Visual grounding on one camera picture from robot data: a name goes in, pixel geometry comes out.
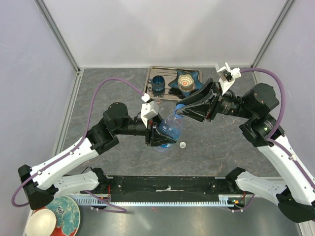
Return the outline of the blue tinted plastic bottle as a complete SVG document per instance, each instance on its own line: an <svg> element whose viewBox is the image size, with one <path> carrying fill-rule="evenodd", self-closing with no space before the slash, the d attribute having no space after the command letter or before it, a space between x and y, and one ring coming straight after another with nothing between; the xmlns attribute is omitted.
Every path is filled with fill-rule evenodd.
<svg viewBox="0 0 315 236"><path fill-rule="evenodd" d="M175 112L169 114L158 126L158 131L178 140L184 127L184 117Z"/></svg>

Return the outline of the blue bottle cap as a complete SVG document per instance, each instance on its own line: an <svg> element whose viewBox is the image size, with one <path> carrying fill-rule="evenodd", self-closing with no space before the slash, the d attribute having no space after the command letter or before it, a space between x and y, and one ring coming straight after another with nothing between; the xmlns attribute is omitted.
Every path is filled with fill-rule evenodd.
<svg viewBox="0 0 315 236"><path fill-rule="evenodd" d="M178 104L176 105L175 111L174 111L174 115L178 116L178 117L182 117L182 115L180 114L180 109L184 108L185 105L184 104Z"/></svg>

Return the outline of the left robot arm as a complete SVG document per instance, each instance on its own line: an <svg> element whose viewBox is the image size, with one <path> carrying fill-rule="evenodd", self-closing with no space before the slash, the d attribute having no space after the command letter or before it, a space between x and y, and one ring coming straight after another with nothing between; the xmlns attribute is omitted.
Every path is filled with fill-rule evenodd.
<svg viewBox="0 0 315 236"><path fill-rule="evenodd" d="M113 103L98 124L72 146L36 166L21 166L18 174L30 208L41 209L58 195L84 190L104 193L108 188L108 178L102 169L94 168L86 174L71 176L68 172L116 146L118 135L143 136L146 145L151 147L176 143L175 138L158 131L161 117L155 102L143 104L143 111L149 115L148 118L132 118L124 103Z"/></svg>

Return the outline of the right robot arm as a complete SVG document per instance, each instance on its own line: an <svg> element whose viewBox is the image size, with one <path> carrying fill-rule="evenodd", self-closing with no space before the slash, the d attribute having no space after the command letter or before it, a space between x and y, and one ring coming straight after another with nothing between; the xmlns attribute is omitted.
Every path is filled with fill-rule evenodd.
<svg viewBox="0 0 315 236"><path fill-rule="evenodd" d="M255 85L243 96L223 92L218 82L208 80L199 90L176 104L176 114L198 122L212 121L217 114L245 118L239 127L243 136L274 166L284 184L272 183L235 168L225 178L230 193L250 192L274 203L291 221L315 219L315 178L293 151L281 126L270 112L279 105L272 86Z"/></svg>

